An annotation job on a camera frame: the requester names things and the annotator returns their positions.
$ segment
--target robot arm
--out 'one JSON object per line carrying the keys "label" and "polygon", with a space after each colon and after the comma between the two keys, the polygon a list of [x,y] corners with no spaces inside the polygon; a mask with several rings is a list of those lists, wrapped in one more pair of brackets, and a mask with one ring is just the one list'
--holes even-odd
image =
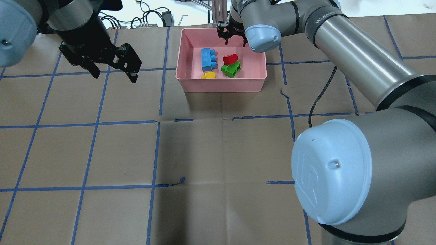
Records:
{"label": "robot arm", "polygon": [[303,132],[292,175],[300,203],[323,227],[323,245],[395,239],[408,206],[436,194],[436,76],[392,55],[329,0],[232,0],[230,9],[220,37],[241,35],[265,52],[304,32],[377,107]]}
{"label": "robot arm", "polygon": [[0,0],[0,14],[12,25],[0,31],[0,66],[18,63],[36,37],[36,26],[47,22],[61,37],[59,49],[71,65],[98,78],[95,63],[108,64],[135,83],[140,58],[130,44],[117,47],[111,42],[98,12],[89,0]]}

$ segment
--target blue toy block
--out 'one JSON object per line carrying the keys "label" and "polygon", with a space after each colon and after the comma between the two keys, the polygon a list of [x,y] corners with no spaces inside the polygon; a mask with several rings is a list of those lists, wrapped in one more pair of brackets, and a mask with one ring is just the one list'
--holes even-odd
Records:
{"label": "blue toy block", "polygon": [[217,68],[215,57],[215,49],[202,48],[201,49],[201,69],[203,71],[211,71]]}

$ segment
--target cardboard surface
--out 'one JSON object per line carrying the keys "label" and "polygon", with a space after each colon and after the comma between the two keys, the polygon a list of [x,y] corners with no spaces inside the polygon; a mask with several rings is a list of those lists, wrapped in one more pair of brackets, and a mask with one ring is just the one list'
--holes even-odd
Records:
{"label": "cardboard surface", "polygon": [[[434,14],[351,20],[436,74]],[[1,244],[320,245],[290,156],[334,65],[299,34],[266,53],[261,92],[184,93],[180,31],[110,33],[140,55],[136,84],[71,67],[55,35],[0,70]],[[374,110],[338,70],[313,125]],[[435,206],[412,204],[395,244],[434,244]]]}

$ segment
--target yellow toy block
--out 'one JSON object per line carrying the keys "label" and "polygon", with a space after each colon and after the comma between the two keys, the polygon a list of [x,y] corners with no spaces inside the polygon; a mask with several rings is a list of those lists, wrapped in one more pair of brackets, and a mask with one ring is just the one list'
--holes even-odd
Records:
{"label": "yellow toy block", "polygon": [[203,76],[201,76],[201,78],[208,78],[208,79],[216,78],[215,72],[214,71],[206,72]]}

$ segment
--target red toy block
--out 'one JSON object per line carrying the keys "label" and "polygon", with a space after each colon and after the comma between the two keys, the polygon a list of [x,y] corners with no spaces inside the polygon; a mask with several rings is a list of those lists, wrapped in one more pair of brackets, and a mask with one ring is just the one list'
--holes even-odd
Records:
{"label": "red toy block", "polygon": [[231,64],[235,63],[236,61],[238,61],[238,55],[230,54],[230,55],[224,56],[222,59],[224,60],[225,65],[231,65]]}

